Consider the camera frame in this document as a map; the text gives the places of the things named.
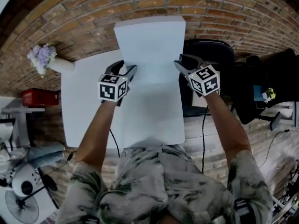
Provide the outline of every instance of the white vase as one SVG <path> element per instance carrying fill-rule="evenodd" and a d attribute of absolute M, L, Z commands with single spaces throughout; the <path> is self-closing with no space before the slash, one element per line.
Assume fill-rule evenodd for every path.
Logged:
<path fill-rule="evenodd" d="M 74 70 L 74 64 L 61 58 L 55 58 L 55 61 L 50 62 L 47 67 L 61 74 L 70 73 Z"/>

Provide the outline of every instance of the red box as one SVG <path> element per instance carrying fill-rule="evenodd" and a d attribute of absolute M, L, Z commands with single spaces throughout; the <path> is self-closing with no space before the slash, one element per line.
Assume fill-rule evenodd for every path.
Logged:
<path fill-rule="evenodd" d="M 22 93 L 23 106 L 51 106 L 59 104 L 58 91 L 31 89 Z"/>

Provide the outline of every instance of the brick wall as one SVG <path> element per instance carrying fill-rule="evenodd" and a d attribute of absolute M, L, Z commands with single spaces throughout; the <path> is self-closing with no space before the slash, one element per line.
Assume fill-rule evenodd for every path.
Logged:
<path fill-rule="evenodd" d="M 0 47 L 24 18 L 44 0 L 10 0 L 0 14 Z"/>
<path fill-rule="evenodd" d="M 118 21 L 153 15 L 182 15 L 185 38 L 219 39 L 237 57 L 299 51 L 299 15 L 286 0 L 44 0 L 12 31 L 0 49 L 0 95 L 29 88 L 60 89 L 60 74 L 44 79 L 31 68 L 30 47 L 58 42 L 70 61 L 118 49 Z"/>

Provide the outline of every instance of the patterned shirt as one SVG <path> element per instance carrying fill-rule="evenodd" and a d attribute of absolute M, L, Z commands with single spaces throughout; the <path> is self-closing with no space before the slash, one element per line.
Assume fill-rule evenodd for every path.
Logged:
<path fill-rule="evenodd" d="M 249 199 L 257 224 L 271 222 L 272 196 L 250 151 L 231 161 L 227 188 L 178 145 L 126 148 L 117 172 L 108 189 L 99 172 L 76 163 L 56 223 L 157 223 L 167 210 L 181 223 L 240 224 L 239 198 Z"/>

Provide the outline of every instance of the forearm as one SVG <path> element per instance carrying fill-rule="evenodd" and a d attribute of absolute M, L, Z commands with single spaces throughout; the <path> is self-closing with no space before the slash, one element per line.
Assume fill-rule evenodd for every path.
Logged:
<path fill-rule="evenodd" d="M 116 102 L 105 101 L 97 110 L 76 153 L 83 161 L 101 171 Z"/>
<path fill-rule="evenodd" d="M 216 93 L 205 97 L 212 114 L 228 163 L 241 150 L 251 150 L 247 134 L 240 122 Z"/>

